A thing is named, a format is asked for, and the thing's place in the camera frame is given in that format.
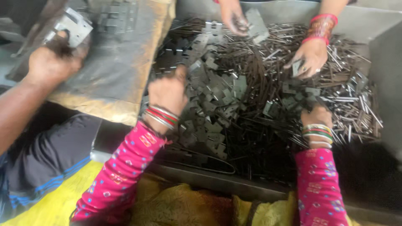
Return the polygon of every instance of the pink patterned sleeve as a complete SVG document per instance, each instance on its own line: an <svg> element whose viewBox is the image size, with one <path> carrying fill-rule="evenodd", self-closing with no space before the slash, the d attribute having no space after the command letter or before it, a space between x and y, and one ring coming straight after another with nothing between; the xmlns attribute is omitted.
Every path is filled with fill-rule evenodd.
<svg viewBox="0 0 402 226"><path fill-rule="evenodd" d="M164 144L164 139L138 122L82 194L71 222L97 218L118 224L126 219L141 174Z"/></svg>
<svg viewBox="0 0 402 226"><path fill-rule="evenodd" d="M347 226L332 152L325 148L296 154L301 226Z"/></svg>

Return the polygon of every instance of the dirty hand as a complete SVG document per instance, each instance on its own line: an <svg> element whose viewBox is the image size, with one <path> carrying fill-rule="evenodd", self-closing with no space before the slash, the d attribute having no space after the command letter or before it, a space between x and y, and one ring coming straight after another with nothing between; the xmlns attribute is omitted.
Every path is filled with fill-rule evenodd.
<svg viewBox="0 0 402 226"><path fill-rule="evenodd" d="M172 76L151 82L148 87L149 105L162 107L180 116L188 100L185 95L186 74L187 67L178 65ZM164 134L168 130L166 126L155 121L148 115L145 115L144 120L160 134Z"/></svg>
<svg viewBox="0 0 402 226"><path fill-rule="evenodd" d="M294 62L300 59L303 59L305 62L296 75L299 79L309 78L315 73L320 72L328 59L326 42L322 39L311 39L303 43L293 59L284 68L290 68Z"/></svg>
<svg viewBox="0 0 402 226"><path fill-rule="evenodd" d="M65 38L64 31L58 33ZM76 50L74 54L59 56L48 47L39 47L29 58L29 71L24 78L26 82L47 88L55 88L76 73L82 65L87 51Z"/></svg>
<svg viewBox="0 0 402 226"><path fill-rule="evenodd" d="M235 34L247 36L247 19L243 15L239 0L219 0L222 21Z"/></svg>
<svg viewBox="0 0 402 226"><path fill-rule="evenodd" d="M332 129L333 126L332 113L320 104L315 104L313 110L310 113L308 113L306 109L303 109L301 111L300 117L303 126L311 124L324 124L330 129ZM309 140L316 142L328 142L326 138L322 138L319 136L310 136ZM310 144L310 148L327 148L327 146L323 144Z"/></svg>

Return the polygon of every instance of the floor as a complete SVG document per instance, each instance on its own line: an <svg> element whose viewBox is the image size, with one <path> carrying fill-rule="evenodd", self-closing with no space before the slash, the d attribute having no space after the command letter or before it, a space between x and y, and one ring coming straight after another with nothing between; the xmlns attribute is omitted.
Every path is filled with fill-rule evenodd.
<svg viewBox="0 0 402 226"><path fill-rule="evenodd" d="M401 0L358 0L356 6L402 11Z"/></svg>

